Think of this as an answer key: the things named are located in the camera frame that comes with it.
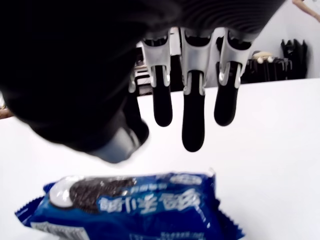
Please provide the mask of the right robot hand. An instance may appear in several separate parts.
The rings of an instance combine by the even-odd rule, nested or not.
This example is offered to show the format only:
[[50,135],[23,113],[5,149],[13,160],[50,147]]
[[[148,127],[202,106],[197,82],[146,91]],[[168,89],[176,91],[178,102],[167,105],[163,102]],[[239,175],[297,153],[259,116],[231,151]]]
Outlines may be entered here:
[[128,103],[136,44],[182,27],[258,34],[281,0],[3,0],[0,91],[39,136],[109,163],[149,129]]

